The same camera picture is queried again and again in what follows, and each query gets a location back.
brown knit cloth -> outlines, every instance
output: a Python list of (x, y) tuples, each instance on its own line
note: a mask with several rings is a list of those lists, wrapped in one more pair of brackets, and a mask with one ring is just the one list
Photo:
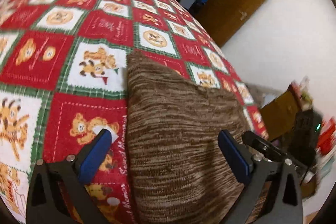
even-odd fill
[(127, 63), (126, 142), (141, 223), (219, 223), (243, 189), (217, 144), (221, 129), (241, 142), (249, 128), (240, 103), (140, 52)]

screw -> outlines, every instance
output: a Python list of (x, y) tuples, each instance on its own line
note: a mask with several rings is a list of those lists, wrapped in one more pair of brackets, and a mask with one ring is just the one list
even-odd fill
[(43, 162), (44, 162), (43, 159), (38, 159), (38, 160), (36, 161), (36, 164), (37, 164), (37, 165), (42, 165)]
[(292, 160), (291, 159), (285, 159), (285, 164), (288, 165), (288, 166), (291, 166), (292, 165)]
[(254, 159), (255, 161), (259, 162), (259, 161), (261, 161), (263, 158), (262, 158), (262, 156), (260, 156), (259, 154), (254, 154), (254, 155), (253, 155), (253, 159)]
[(67, 161), (74, 161), (75, 158), (76, 158), (75, 155), (68, 155), (68, 156), (67, 156)]

patchwork fabric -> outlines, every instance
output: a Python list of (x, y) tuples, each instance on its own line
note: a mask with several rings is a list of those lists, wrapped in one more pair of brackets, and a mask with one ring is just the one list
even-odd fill
[(176, 0), (0, 0), (0, 196), (20, 222), (36, 160), (63, 160), (106, 128), (110, 151), (85, 187), (111, 223), (136, 223), (125, 151), (132, 51), (233, 92), (267, 136), (234, 68)]

blue gripper pad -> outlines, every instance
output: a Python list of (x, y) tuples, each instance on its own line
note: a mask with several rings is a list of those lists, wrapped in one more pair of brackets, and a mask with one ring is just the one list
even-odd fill
[(106, 153), (111, 147), (112, 135), (110, 131), (103, 129), (91, 144), (95, 141), (96, 143), (92, 146), (79, 168), (78, 180), (82, 184), (89, 184), (92, 181), (99, 166), (104, 161)]
[(251, 158), (245, 159), (246, 151), (248, 150), (236, 142), (236, 140), (231, 136), (228, 130), (222, 130), (218, 135), (218, 146), (222, 151), (227, 163), (229, 164), (233, 174), (240, 183), (245, 185), (249, 184), (251, 181), (251, 166), (253, 164)]

wooden door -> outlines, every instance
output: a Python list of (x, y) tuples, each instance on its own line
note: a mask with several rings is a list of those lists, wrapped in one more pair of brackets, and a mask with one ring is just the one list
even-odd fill
[(265, 0), (208, 0), (196, 15), (212, 39), (222, 47)]

